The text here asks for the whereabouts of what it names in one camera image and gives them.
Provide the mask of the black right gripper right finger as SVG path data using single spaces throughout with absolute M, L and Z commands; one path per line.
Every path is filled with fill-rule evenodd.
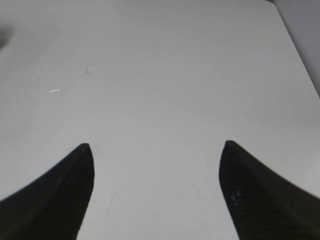
M 224 144 L 218 179 L 240 240 L 320 238 L 320 199 L 274 172 L 233 140 Z

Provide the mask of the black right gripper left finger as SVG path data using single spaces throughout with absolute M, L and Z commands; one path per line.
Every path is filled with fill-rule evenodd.
M 82 143 L 30 184 L 0 201 L 2 240 L 75 240 L 94 189 L 95 168 Z

